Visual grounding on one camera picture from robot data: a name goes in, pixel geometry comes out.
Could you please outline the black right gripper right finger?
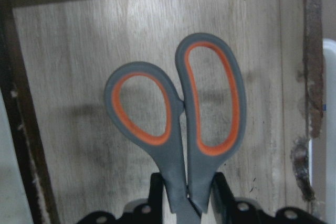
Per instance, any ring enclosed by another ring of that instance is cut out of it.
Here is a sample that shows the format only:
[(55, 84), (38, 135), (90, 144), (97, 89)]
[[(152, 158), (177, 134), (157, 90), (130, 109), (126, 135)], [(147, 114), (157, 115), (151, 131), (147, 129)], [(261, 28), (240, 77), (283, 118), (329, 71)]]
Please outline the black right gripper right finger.
[(211, 185), (213, 205), (232, 205), (235, 202), (234, 195), (222, 172), (216, 172)]

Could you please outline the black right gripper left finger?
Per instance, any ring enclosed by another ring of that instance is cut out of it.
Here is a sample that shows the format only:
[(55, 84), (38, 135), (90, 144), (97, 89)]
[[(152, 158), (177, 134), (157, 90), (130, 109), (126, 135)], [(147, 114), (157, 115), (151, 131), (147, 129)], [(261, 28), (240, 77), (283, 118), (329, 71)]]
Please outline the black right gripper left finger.
[(161, 206), (163, 202), (164, 179), (160, 173), (151, 174), (148, 203), (151, 206)]

